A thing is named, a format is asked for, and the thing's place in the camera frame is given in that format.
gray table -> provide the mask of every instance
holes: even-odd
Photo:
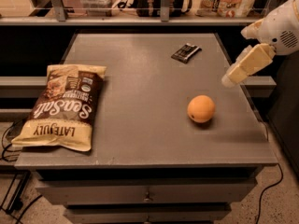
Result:
[[[202,51],[187,64],[171,59],[171,55],[186,43],[200,46]],[[229,64],[214,34],[78,34],[65,63],[105,65],[107,75],[99,99],[90,152],[80,153],[63,147],[25,148],[16,163],[17,168],[37,171],[41,179],[46,176],[48,181],[41,183],[40,190],[52,203],[101,203],[92,200],[92,197],[82,203],[76,198],[61,200],[57,197],[57,200],[53,200],[53,187],[55,190],[69,187],[74,181],[74,178],[71,181],[57,181],[56,176],[56,181],[50,182],[55,170],[67,174],[67,170],[130,172],[151,169],[152,174],[152,170],[171,172],[191,168],[196,171],[206,168],[252,168],[246,177],[250,179],[251,187],[254,187],[253,179],[257,170],[278,162],[242,89],[239,86],[227,89],[221,85],[221,77]],[[189,101],[200,94],[210,96],[216,104],[214,118],[202,125],[194,123],[187,116]],[[47,170],[52,172],[51,175],[47,175]],[[221,169],[213,173],[213,184],[217,183],[215,180],[219,174],[222,174]],[[153,182],[161,182],[161,179],[157,181],[155,175],[149,179],[152,177],[156,180]],[[93,181],[80,180],[76,187],[103,187],[100,176],[91,179]],[[244,184],[246,178],[242,176],[241,179]],[[229,183],[227,193],[235,189],[234,182],[224,183]],[[219,184],[216,190],[220,187],[225,189],[223,182]],[[242,187],[241,192],[245,195],[249,189]],[[224,198],[213,201],[212,196],[210,200],[213,203],[234,200],[228,198],[226,202]],[[167,200],[171,203],[181,201]],[[208,202],[208,198],[199,199],[199,203],[203,202]],[[93,210],[93,213],[98,215],[99,212]],[[70,216],[75,215],[82,213],[77,211]],[[90,222],[95,220],[104,223],[101,218],[89,219]]]

small black object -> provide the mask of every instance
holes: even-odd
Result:
[[[177,50],[176,53],[174,53],[171,58],[178,60],[182,63],[187,63],[188,60],[198,51],[202,50],[201,48],[191,45],[187,43],[184,45],[181,49]]]
[[[183,10],[184,0],[170,0],[169,1],[169,16],[179,17],[185,14],[192,8],[192,0],[188,0],[188,7]],[[161,0],[134,0],[133,3],[127,6],[128,0],[118,4],[120,9],[125,7],[135,8],[139,17],[159,17]]]

gray tabletop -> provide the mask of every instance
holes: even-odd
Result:
[[[187,63],[171,58],[186,43],[202,48]],[[28,147],[17,168],[251,166],[277,163],[239,86],[221,85],[228,67],[214,34],[79,34],[65,63],[107,66],[90,152]],[[187,116],[200,94],[216,104],[198,125]]]

metal rack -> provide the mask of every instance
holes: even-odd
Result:
[[[210,17],[196,17],[196,16],[184,16],[177,18],[169,18],[169,0],[161,0],[161,17],[159,18],[128,18],[125,16],[112,16],[112,17],[101,17],[101,18],[73,18],[70,17],[66,12],[63,0],[47,0],[47,7],[45,9],[54,11],[54,17],[37,16],[36,12],[33,12],[28,17],[21,18],[5,18],[0,19],[0,25],[89,25],[89,26],[234,26],[234,25],[248,25],[249,23],[255,22],[262,16],[266,15],[273,8],[280,5],[285,0],[267,0],[263,11],[259,16],[248,16],[246,18],[233,18],[227,19],[222,17],[210,18]]]

drawer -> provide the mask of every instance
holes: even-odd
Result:
[[[231,203],[241,201],[255,186],[243,181],[39,181],[37,190],[52,204]]]
[[[66,209],[73,223],[203,223],[224,218],[231,211],[224,204],[181,204],[170,206],[102,206]]]

